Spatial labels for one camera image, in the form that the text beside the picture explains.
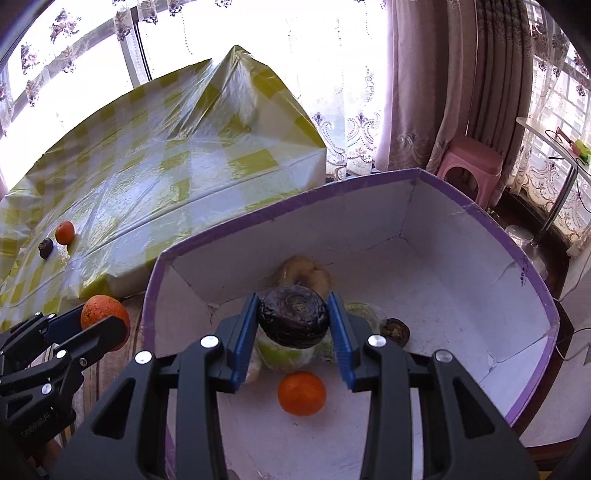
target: pink curtain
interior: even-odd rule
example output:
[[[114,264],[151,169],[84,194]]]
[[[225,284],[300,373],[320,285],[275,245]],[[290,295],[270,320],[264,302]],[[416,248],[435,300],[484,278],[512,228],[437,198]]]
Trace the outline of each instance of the pink curtain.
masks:
[[[380,170],[435,173],[449,141],[467,134],[503,156],[505,188],[531,96],[531,35],[522,0],[389,0],[389,156]]]
[[[380,170],[436,172],[447,144],[466,132],[476,63],[473,0],[389,0],[391,123]]]
[[[495,205],[513,171],[532,90],[532,39],[522,0],[476,0],[478,54],[468,136],[493,148],[505,160],[491,198]]]

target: blue gripper pad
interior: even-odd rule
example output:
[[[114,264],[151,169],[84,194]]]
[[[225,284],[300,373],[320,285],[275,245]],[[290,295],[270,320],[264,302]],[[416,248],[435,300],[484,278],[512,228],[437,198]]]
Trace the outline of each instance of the blue gripper pad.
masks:
[[[340,376],[348,389],[355,387],[355,368],[361,364],[361,352],[353,328],[340,298],[331,293],[328,298],[330,333],[339,364]]]
[[[228,367],[232,369],[230,383],[235,390],[246,380],[248,364],[251,361],[258,322],[259,297],[253,294],[244,304],[242,312],[236,320],[234,331],[226,347]]]

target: yellow checkered plastic cover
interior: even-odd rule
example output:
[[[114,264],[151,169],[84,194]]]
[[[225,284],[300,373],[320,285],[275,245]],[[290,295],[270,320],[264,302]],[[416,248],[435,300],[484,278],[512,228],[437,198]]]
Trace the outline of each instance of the yellow checkered plastic cover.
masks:
[[[326,147],[244,49],[153,80],[94,113],[0,202],[0,330],[90,296],[144,291],[158,255],[324,183]],[[56,227],[76,227],[72,244]],[[37,245],[54,243],[47,260]]]

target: table leg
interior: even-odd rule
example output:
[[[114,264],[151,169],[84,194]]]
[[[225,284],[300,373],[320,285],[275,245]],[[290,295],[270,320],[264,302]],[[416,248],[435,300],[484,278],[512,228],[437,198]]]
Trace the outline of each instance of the table leg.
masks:
[[[566,199],[569,196],[569,193],[570,193],[571,189],[573,188],[574,182],[576,182],[576,180],[577,180],[577,169],[574,167],[570,167],[569,174],[566,176],[566,180],[564,181],[564,185],[560,189],[560,192],[558,193],[558,196],[556,197],[556,201],[554,202],[554,204],[552,205],[552,208],[550,209],[550,212],[548,213],[548,218],[544,222],[544,225],[542,225],[542,228],[540,229],[540,231],[536,234],[536,236],[532,240],[533,244],[536,244],[536,245],[539,244],[541,238],[552,226],[552,223],[554,222],[554,220],[556,220],[556,217],[558,217],[558,214],[562,210],[562,207],[563,207],[564,203],[566,202]]]
[[[570,167],[569,173],[566,176],[566,180],[564,181],[563,187],[560,189],[558,196],[556,197],[556,201],[552,205],[550,212],[548,213],[548,218],[542,225],[542,228],[538,231],[538,233],[534,236],[526,229],[517,226],[517,225],[509,225],[505,231],[507,234],[513,239],[513,241],[521,247],[521,249],[525,252],[527,257],[530,259],[532,264],[534,265],[535,269],[542,277],[542,280],[545,280],[548,277],[548,268],[546,266],[546,262],[542,258],[540,254],[540,241],[544,234],[550,229],[556,217],[560,213],[560,210],[564,206],[564,203],[569,196],[571,189],[573,188],[574,182],[577,180],[577,169],[575,167]]]

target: sheer curtain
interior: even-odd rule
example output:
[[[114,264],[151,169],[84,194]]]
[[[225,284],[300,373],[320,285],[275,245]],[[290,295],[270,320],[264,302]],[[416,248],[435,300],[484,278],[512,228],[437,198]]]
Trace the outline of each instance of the sheer curtain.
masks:
[[[2,72],[0,172],[13,188],[65,133],[133,86],[109,1],[51,4]]]
[[[549,130],[560,127],[572,140],[591,144],[589,72],[552,17],[533,0],[525,0],[534,39],[534,80],[529,117]],[[548,212],[569,171],[564,160],[533,134],[526,134],[509,186],[512,192],[527,192],[532,204]],[[577,179],[556,227],[577,256],[591,239],[591,189],[582,176]]]
[[[221,59],[240,45],[282,78],[316,124],[328,146],[327,175],[368,174],[380,155],[387,157],[378,148],[391,88],[385,0],[280,6],[276,0],[200,0],[175,6],[158,13],[156,22],[148,15],[139,23],[153,78]]]

